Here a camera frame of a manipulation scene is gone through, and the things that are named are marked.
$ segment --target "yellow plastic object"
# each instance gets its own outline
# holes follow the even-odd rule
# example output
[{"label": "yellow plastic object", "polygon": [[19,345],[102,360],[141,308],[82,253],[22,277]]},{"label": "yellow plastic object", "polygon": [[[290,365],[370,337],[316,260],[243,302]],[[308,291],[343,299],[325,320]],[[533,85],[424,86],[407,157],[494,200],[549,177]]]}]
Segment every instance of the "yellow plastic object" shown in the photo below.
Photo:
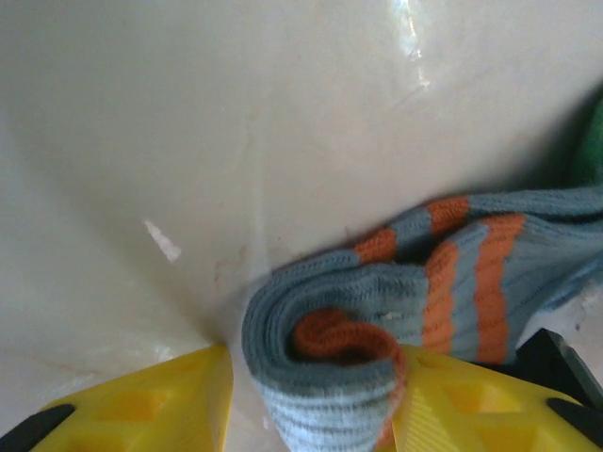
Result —
[{"label": "yellow plastic object", "polygon": [[407,393],[392,420],[404,452],[600,451],[546,405],[572,397],[404,346]]},{"label": "yellow plastic object", "polygon": [[33,452],[219,452],[233,370],[213,346],[56,400],[75,412]]}]

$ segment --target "white curved surface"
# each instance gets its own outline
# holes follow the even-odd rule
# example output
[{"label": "white curved surface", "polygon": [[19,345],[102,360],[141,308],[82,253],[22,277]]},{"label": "white curved surface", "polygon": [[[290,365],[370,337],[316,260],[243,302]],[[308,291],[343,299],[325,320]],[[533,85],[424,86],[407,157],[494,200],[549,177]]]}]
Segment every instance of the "white curved surface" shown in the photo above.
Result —
[{"label": "white curved surface", "polygon": [[[525,179],[602,29],[596,0],[0,0],[0,431],[235,345],[271,268]],[[285,450],[233,350],[226,451]]]}]

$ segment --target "ribbed knit fabric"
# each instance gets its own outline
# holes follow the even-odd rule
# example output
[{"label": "ribbed knit fabric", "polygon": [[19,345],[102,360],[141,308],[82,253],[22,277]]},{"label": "ribbed knit fabric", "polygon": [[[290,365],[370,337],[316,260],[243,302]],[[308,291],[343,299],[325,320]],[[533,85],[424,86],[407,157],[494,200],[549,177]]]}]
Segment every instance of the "ribbed knit fabric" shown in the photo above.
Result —
[{"label": "ribbed knit fabric", "polygon": [[433,202],[352,250],[276,272],[250,302],[242,346],[287,446],[368,452],[391,441],[406,378],[397,344],[511,360],[532,314],[603,275],[595,182]]}]

